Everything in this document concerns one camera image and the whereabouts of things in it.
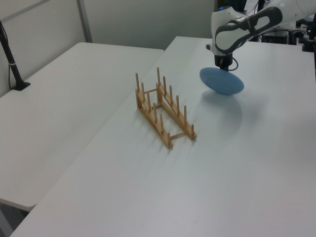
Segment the black cable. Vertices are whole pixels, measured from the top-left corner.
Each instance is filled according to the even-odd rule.
[[[265,32],[259,34],[258,36],[263,36],[263,35],[265,35],[265,34],[269,34],[269,33],[273,33],[273,32],[278,32],[278,31],[290,32],[290,30],[286,30],[286,29],[283,29],[283,30],[271,30],[271,31],[265,31]]]
[[[237,66],[234,69],[228,69],[229,72],[230,71],[235,71],[238,68],[238,66],[239,66],[237,60],[234,57],[233,57],[233,60],[236,62]]]
[[[259,4],[259,1],[258,1],[257,4],[246,14],[246,16],[247,16],[249,13],[251,13],[253,9],[256,10],[256,7],[257,7],[258,4]]]
[[[11,82],[10,82],[10,65],[9,65],[9,87],[10,87],[10,90],[12,90],[12,87],[11,87]]]
[[[253,15],[256,14],[256,8],[257,8],[258,3],[255,5],[255,9],[253,10]]]
[[[2,30],[3,30],[3,32],[4,32],[4,36],[5,36],[5,39],[6,39],[6,41],[9,43],[9,39],[8,39],[8,35],[6,34],[6,31],[5,31],[5,29],[4,29],[4,27],[3,27],[3,25],[1,24],[1,28],[2,28]],[[11,82],[10,82],[10,64],[8,65],[9,66],[9,76],[8,76],[8,82],[9,82],[9,87],[10,87],[10,90],[12,90],[12,87],[11,87]]]
[[[1,24],[1,28],[2,28],[2,30],[3,30],[3,32],[4,32],[6,41],[9,43],[8,35],[6,34],[5,29],[4,29],[4,27],[3,27],[2,24]]]

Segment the wooden dowel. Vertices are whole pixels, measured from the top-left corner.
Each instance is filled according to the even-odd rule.
[[[154,103],[154,115],[155,115],[155,123],[156,123],[157,122],[156,103]]]
[[[154,91],[156,91],[156,90],[157,90],[157,89],[147,90],[147,91],[145,91],[145,93],[154,92]]]
[[[160,85],[160,72],[159,72],[159,68],[157,68],[157,77],[158,77],[158,84]]]
[[[149,93],[147,93],[147,102],[148,102],[148,112],[150,113],[150,111],[152,110],[152,106],[151,106],[151,104],[150,104]]]
[[[181,132],[181,133],[178,133],[176,135],[171,136],[170,139],[173,140],[173,139],[176,139],[176,138],[184,136],[184,135],[186,135],[186,133],[185,132]]]
[[[143,95],[143,102],[145,101],[145,93],[144,93],[144,83],[142,82],[142,95]]]
[[[161,134],[163,134],[163,121],[162,121],[162,114],[160,114],[160,128],[161,128]]]
[[[138,73],[136,73],[136,84],[137,84],[137,92],[138,92],[139,91]]]
[[[164,92],[164,95],[167,94],[167,88],[166,88],[166,77],[163,76],[163,92]]]
[[[187,106],[184,106],[184,127],[187,128]]]
[[[180,114],[180,107],[179,107],[179,96],[177,95],[177,115]]]
[[[169,86],[169,90],[170,90],[170,105],[172,106],[173,104],[173,99],[172,99],[172,86]]]

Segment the wooden peg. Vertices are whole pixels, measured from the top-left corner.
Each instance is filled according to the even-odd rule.
[[[160,85],[160,72],[159,72],[159,67],[157,67],[157,77],[158,77],[158,84]]]
[[[171,143],[170,132],[169,132],[167,135],[168,135],[168,141],[167,141],[167,143],[168,143],[168,146],[170,146],[170,143]]]
[[[137,84],[137,92],[138,92],[139,91],[138,73],[136,73],[136,84]]]
[[[163,92],[164,92],[164,95],[167,94],[167,88],[166,88],[166,77],[163,76]]]
[[[156,103],[154,103],[154,115],[155,115],[155,120],[154,122],[157,122],[157,111],[156,111]]]
[[[161,103],[162,102],[162,94],[160,93],[159,90],[160,84],[156,83],[156,89],[157,89],[157,103]]]
[[[184,106],[184,126],[187,126],[187,106]]]
[[[180,114],[179,96],[177,95],[177,115]]]
[[[142,82],[142,96],[143,96],[143,102],[145,101],[145,90],[144,90],[144,83]]]
[[[149,93],[147,93],[147,102],[148,102],[148,112],[150,113],[150,111],[152,110],[152,106],[151,106],[151,104],[150,104]]]
[[[162,121],[162,114],[160,114],[160,128],[161,128],[161,134],[163,134],[163,121]]]
[[[170,105],[173,105],[173,99],[172,99],[172,86],[169,86],[169,90],[170,90]]]

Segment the white table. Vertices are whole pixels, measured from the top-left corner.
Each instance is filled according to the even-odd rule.
[[[224,96],[199,79],[209,41],[177,37],[143,79],[153,88],[160,67],[195,142],[168,150],[131,92],[12,237],[314,237],[313,55],[247,42],[234,53],[245,89]]]
[[[0,202],[31,210],[162,53],[79,43],[0,98]]]

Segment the blue plate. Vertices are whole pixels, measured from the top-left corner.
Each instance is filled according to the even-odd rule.
[[[219,68],[203,68],[199,76],[205,85],[224,95],[237,94],[244,89],[238,77]]]

